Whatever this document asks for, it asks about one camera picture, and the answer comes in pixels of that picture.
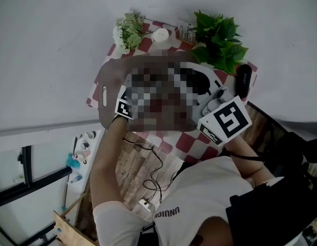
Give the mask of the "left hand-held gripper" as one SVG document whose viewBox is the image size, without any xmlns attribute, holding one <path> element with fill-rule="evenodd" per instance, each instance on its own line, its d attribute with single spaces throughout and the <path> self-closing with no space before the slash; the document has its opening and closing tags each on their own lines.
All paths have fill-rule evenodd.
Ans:
<svg viewBox="0 0 317 246">
<path fill-rule="evenodd" d="M 115 114 L 133 120 L 135 108 L 132 106 L 132 92 L 125 85 L 120 87 L 115 106 Z"/>
</svg>

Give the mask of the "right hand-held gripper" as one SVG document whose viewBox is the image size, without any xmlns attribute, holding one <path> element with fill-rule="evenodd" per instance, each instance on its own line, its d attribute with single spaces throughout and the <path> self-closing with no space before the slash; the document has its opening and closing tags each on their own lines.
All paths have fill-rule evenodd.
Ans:
<svg viewBox="0 0 317 246">
<path fill-rule="evenodd" d="M 197 130 L 220 147 L 252 125 L 239 96 L 232 96 L 209 67 L 198 67 L 198 95 L 209 95 L 197 106 Z"/>
</svg>

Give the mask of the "grey plastic tub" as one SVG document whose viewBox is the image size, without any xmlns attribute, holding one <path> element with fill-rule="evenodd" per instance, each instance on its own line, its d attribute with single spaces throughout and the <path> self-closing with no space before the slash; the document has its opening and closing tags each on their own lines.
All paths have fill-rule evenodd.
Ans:
<svg viewBox="0 0 317 246">
<path fill-rule="evenodd" d="M 122 85 L 132 92 L 134 119 L 127 131 L 180 131 L 195 129 L 192 121 L 196 95 L 181 75 L 195 60 L 189 52 L 155 52 L 106 62 L 100 69 L 99 119 L 109 128 L 115 117 Z"/>
</svg>

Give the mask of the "person's left forearm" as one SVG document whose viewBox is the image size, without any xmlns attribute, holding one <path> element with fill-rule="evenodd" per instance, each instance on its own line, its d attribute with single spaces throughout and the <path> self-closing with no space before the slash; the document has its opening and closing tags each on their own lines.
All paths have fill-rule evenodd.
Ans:
<svg viewBox="0 0 317 246">
<path fill-rule="evenodd" d="M 125 117 L 117 116 L 101 139 L 90 172 L 93 208 L 109 201 L 123 202 L 116 177 L 116 167 L 127 123 Z"/>
</svg>

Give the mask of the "person's right forearm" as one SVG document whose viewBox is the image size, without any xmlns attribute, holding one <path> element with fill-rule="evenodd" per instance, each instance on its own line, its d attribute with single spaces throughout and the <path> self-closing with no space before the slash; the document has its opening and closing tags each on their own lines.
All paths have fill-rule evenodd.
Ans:
<svg viewBox="0 0 317 246">
<path fill-rule="evenodd" d="M 241 136 L 235 137 L 230 142 L 226 143 L 224 147 L 230 154 L 241 176 L 245 179 L 252 179 L 255 187 L 274 178 L 261 161 L 246 160 L 233 156 L 233 154 L 237 154 L 241 156 L 257 157 L 255 151 Z"/>
</svg>

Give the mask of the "white round cup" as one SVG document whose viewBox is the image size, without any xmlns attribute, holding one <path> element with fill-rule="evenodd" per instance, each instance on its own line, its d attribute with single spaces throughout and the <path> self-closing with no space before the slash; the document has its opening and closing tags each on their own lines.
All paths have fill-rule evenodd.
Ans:
<svg viewBox="0 0 317 246">
<path fill-rule="evenodd" d="M 152 41 L 154 43 L 164 43 L 170 37 L 169 31 L 166 28 L 159 28 L 152 33 Z"/>
</svg>

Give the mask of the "green potted plant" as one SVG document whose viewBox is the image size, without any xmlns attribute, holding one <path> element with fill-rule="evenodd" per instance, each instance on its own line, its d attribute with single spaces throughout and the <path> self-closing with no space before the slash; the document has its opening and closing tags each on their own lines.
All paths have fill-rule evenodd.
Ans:
<svg viewBox="0 0 317 246">
<path fill-rule="evenodd" d="M 227 74 L 235 74 L 236 67 L 244 59 L 248 48 L 242 46 L 237 33 L 238 25 L 233 17 L 222 14 L 207 15 L 201 11 L 194 13 L 196 47 L 191 50 L 199 63 L 206 63 Z"/>
</svg>

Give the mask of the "white window ledge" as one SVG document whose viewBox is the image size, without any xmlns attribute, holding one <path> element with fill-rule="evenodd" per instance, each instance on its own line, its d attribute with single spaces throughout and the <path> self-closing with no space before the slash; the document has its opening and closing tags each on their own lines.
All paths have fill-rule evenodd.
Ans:
<svg viewBox="0 0 317 246">
<path fill-rule="evenodd" d="M 65 211 L 67 207 L 69 207 L 70 204 L 74 202 L 74 200 L 76 200 L 86 189 L 86 185 L 90 175 L 90 170 L 93 164 L 93 160 L 105 130 L 104 129 L 96 130 L 95 132 L 96 132 L 95 139 L 89 139 L 87 136 L 87 133 L 82 133 L 83 138 L 77 139 L 75 137 L 73 140 L 72 151 L 70 152 L 73 155 L 73 157 L 76 151 L 82 150 L 80 148 L 80 144 L 83 142 L 87 142 L 90 145 L 89 148 L 85 150 L 90 150 L 91 155 L 88 157 L 86 164 L 78 160 L 80 162 L 80 169 L 72 168 L 72 173 L 68 176 L 67 182 L 66 182 L 64 200 L 62 204 L 63 211 Z M 76 175 L 81 175 L 83 179 L 75 183 L 70 183 L 70 180 L 72 180 Z"/>
</svg>

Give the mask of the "wooden stick holder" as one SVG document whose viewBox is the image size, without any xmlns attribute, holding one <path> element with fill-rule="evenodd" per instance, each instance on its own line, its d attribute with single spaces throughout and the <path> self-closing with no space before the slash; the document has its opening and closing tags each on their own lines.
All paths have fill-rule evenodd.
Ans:
<svg viewBox="0 0 317 246">
<path fill-rule="evenodd" d="M 194 46 L 196 44 L 196 35 L 194 27 L 191 24 L 179 24 L 176 28 L 176 39 Z"/>
</svg>

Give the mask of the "pink mug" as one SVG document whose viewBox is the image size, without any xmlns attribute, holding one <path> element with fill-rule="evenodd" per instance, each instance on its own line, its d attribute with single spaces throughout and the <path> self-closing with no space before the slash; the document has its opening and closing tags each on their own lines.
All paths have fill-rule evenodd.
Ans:
<svg viewBox="0 0 317 246">
<path fill-rule="evenodd" d="M 86 164 L 88 157 L 91 155 L 90 150 L 81 150 L 81 151 L 76 151 L 74 153 L 74 157 L 79 160 L 80 162 Z"/>
</svg>

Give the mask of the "red white checkered tablecloth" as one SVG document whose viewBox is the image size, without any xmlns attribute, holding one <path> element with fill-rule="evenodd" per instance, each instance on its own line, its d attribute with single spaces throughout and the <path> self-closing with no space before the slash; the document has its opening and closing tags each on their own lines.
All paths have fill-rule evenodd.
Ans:
<svg viewBox="0 0 317 246">
<path fill-rule="evenodd" d="M 154 32 L 159 28 L 166 28 L 170 34 L 171 47 L 169 51 L 190 51 L 192 46 L 176 39 L 176 27 L 170 26 L 161 22 L 145 19 L 144 27 L 146 31 Z M 129 54 L 122 54 L 118 49 L 116 49 L 115 43 L 112 44 L 107 56 L 104 59 L 104 64 L 112 59 L 125 58 L 129 56 L 136 56 L 148 53 L 154 49 L 153 42 L 151 40 L 151 34 L 146 34 L 142 39 L 139 47 Z M 248 64 L 252 68 L 252 75 L 250 80 L 249 91 L 252 90 L 256 79 L 257 79 L 257 67 L 245 60 L 245 64 Z M 227 86 L 231 91 L 235 88 L 235 75 L 227 75 L 223 71 L 214 70 L 217 77 L 222 82 L 222 85 Z M 98 109 L 99 101 L 99 88 L 98 88 L 98 76 L 96 77 L 90 95 L 87 98 L 87 105 L 94 109 Z M 196 164 L 198 162 L 218 157 L 222 151 L 221 147 L 216 146 L 211 142 L 205 135 L 200 131 L 194 130 L 190 132 L 159 132 L 159 133 L 140 133 L 134 132 L 138 136 L 147 140 L 148 142 L 154 144 L 160 149 L 163 149 L 166 153 L 171 153 L 174 156 Z"/>
</svg>

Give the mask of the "white flower bouquet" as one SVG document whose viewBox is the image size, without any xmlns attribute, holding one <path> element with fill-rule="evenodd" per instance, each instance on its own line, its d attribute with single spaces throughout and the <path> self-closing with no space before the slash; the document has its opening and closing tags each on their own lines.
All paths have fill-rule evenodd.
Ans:
<svg viewBox="0 0 317 246">
<path fill-rule="evenodd" d="M 140 12 L 130 11 L 116 19 L 113 39 L 122 54 L 129 54 L 131 50 L 136 49 L 145 34 L 144 17 Z"/>
</svg>

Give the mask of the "teal cloth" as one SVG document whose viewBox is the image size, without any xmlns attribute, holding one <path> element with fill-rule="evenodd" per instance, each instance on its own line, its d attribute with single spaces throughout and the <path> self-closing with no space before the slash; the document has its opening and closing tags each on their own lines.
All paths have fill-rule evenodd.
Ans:
<svg viewBox="0 0 317 246">
<path fill-rule="evenodd" d="M 73 169 L 80 169 L 80 162 L 75 159 L 71 153 L 69 153 L 66 160 L 66 166 Z"/>
</svg>

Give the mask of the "black office chair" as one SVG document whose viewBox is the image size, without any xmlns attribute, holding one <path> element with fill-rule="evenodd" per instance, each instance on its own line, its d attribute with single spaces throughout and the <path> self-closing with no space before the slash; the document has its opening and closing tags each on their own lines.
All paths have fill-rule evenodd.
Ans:
<svg viewBox="0 0 317 246">
<path fill-rule="evenodd" d="M 262 157 L 274 176 L 304 173 L 317 180 L 317 138 L 304 140 L 295 132 L 288 132 L 276 120 L 253 103 L 246 104 L 252 126 L 242 136 Z"/>
</svg>

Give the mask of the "white power strip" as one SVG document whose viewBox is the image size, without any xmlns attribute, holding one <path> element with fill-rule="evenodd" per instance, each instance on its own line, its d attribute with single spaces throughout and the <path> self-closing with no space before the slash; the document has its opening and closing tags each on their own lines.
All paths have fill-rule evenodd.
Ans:
<svg viewBox="0 0 317 246">
<path fill-rule="evenodd" d="M 138 201 L 138 203 L 141 206 L 143 206 L 146 210 L 148 210 L 149 212 L 152 212 L 152 211 L 156 210 L 155 206 L 151 202 L 147 201 L 145 198 L 140 199 Z"/>
</svg>

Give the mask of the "person's white t-shirt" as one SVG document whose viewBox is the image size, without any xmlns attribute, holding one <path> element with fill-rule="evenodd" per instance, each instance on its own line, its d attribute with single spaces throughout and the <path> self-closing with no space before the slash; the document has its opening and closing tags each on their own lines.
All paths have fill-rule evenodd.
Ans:
<svg viewBox="0 0 317 246">
<path fill-rule="evenodd" d="M 189 246 L 206 219 L 221 217 L 228 223 L 230 197 L 254 187 L 253 180 L 243 178 L 230 157 L 203 161 L 177 176 L 150 222 L 120 201 L 93 208 L 99 244 L 137 246 L 141 236 L 149 235 L 145 246 Z"/>
</svg>

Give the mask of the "wooden chair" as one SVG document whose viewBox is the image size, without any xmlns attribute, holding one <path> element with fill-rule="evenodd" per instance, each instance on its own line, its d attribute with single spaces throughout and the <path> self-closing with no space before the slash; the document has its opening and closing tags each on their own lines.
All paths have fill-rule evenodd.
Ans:
<svg viewBox="0 0 317 246">
<path fill-rule="evenodd" d="M 93 241 L 89 239 L 76 227 L 71 225 L 66 219 L 66 215 L 76 205 L 78 205 L 86 195 L 87 193 L 83 193 L 61 214 L 58 214 L 56 211 L 53 211 L 53 219 L 55 222 L 54 230 L 56 232 L 56 240 L 58 241 L 60 246 L 99 246 L 98 240 Z"/>
</svg>

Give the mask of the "black bag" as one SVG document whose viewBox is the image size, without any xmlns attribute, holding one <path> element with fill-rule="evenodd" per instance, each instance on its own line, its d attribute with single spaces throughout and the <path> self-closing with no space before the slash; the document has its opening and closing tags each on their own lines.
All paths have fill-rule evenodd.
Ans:
<svg viewBox="0 0 317 246">
<path fill-rule="evenodd" d="M 302 175 L 271 179 L 226 209 L 234 246 L 290 246 L 317 217 L 317 193 Z"/>
</svg>

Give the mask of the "black window frame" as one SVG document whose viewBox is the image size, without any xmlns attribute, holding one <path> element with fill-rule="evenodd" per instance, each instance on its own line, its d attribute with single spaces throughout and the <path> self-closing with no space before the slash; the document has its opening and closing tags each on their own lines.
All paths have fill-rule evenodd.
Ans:
<svg viewBox="0 0 317 246">
<path fill-rule="evenodd" d="M 18 161 L 23 166 L 24 181 L 0 192 L 0 207 L 40 190 L 72 173 L 72 168 L 65 166 L 34 180 L 32 175 L 32 146 L 22 147 Z"/>
</svg>

